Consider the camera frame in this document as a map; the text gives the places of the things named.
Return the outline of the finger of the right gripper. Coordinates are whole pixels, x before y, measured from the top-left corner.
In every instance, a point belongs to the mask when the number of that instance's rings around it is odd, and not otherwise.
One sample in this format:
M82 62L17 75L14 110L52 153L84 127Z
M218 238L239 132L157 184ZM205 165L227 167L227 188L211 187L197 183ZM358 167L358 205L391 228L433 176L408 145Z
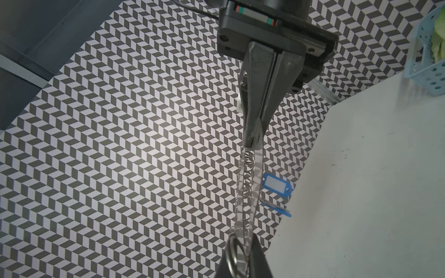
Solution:
M256 105L255 147L263 143L273 114L302 71L305 57L292 52L255 51L255 80L260 82Z
M256 148L263 141L265 103L276 61L275 51L259 42L250 42L244 57L240 81L243 108L243 146Z

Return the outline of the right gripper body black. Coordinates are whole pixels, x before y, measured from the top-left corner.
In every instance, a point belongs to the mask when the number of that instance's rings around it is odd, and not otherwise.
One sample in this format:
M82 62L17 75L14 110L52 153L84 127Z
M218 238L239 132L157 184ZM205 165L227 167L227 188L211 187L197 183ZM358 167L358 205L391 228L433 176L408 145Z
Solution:
M243 60L250 42L259 42L278 53L305 52L302 72L291 93L316 78L336 53L338 35L307 22L310 1L217 1L219 30L217 51Z

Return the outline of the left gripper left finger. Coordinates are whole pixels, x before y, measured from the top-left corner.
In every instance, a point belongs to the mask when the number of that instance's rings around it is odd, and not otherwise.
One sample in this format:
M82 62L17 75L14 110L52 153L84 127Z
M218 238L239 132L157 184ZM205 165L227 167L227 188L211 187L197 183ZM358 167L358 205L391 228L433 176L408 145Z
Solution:
M216 278L245 278L248 257L236 234L231 234L227 240L225 250L217 271Z

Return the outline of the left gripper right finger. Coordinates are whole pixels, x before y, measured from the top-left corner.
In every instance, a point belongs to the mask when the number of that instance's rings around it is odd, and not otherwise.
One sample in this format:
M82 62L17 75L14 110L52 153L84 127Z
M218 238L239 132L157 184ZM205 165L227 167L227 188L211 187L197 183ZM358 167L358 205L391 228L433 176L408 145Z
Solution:
M250 278L273 278L272 272L263 253L261 243L253 239L249 254L249 277Z

